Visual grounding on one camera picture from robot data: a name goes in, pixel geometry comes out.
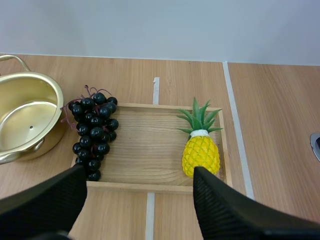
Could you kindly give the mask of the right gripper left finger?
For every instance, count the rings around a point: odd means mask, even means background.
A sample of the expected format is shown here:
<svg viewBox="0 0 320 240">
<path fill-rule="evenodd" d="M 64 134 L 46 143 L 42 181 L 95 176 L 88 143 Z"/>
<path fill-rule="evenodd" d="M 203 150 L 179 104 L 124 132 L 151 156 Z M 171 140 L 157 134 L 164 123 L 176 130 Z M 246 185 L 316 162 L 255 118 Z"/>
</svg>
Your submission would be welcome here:
<svg viewBox="0 0 320 240">
<path fill-rule="evenodd" d="M 73 166 L 1 199 L 2 240 L 69 240 L 87 198 L 85 169 Z"/>
</svg>

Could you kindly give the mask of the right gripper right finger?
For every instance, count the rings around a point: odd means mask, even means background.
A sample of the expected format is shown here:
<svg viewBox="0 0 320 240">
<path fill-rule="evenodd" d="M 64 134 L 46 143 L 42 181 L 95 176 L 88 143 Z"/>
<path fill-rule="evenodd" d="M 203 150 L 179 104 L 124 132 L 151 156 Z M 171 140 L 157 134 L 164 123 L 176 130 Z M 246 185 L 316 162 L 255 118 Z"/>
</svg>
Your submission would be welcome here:
<svg viewBox="0 0 320 240">
<path fill-rule="evenodd" d="M 193 201 L 205 240 L 318 240 L 320 225 L 258 203 L 206 168 L 193 176 Z"/>
</svg>

